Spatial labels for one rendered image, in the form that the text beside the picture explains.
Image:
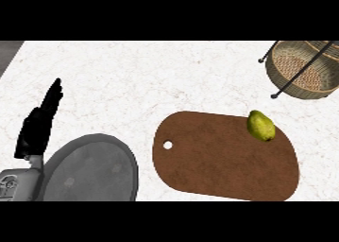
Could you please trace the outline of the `brown wooden cutting board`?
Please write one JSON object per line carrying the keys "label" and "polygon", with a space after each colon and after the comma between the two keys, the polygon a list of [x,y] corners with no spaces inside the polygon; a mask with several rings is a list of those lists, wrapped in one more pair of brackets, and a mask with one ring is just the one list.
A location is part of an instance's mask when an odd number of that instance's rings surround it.
{"label": "brown wooden cutting board", "polygon": [[242,116],[176,112],[154,137],[158,176],[173,189],[232,199],[286,200],[300,184],[292,143],[277,130],[263,142]]}

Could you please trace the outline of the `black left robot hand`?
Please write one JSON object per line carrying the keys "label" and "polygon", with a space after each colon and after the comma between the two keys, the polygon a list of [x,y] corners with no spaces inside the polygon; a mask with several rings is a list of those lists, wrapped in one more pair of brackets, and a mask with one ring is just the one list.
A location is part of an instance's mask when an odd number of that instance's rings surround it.
{"label": "black left robot hand", "polygon": [[14,157],[17,159],[27,159],[31,155],[43,154],[49,142],[52,121],[62,97],[62,81],[56,78],[40,106],[31,110],[24,119],[15,144]]}

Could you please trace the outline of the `yellow-green sweet potato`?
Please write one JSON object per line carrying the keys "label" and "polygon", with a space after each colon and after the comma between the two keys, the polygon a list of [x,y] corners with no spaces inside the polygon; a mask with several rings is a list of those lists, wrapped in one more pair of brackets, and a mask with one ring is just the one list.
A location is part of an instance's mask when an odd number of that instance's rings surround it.
{"label": "yellow-green sweet potato", "polygon": [[275,139],[275,122],[264,113],[254,110],[248,115],[248,132],[263,142]]}

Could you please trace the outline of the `tiered wicker basket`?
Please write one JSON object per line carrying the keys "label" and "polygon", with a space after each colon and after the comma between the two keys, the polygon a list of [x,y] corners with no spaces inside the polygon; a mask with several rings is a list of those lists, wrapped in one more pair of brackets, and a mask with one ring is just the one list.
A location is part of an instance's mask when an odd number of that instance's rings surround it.
{"label": "tiered wicker basket", "polygon": [[302,100],[328,97],[339,88],[339,44],[336,41],[276,41],[264,57],[272,98],[286,94]]}

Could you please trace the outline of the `grey round pan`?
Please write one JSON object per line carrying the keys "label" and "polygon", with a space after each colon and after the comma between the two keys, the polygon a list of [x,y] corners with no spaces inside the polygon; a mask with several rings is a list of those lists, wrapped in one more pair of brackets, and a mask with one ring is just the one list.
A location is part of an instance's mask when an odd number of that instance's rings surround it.
{"label": "grey round pan", "polygon": [[112,135],[74,139],[45,164],[39,201],[135,201],[138,191],[136,157]]}

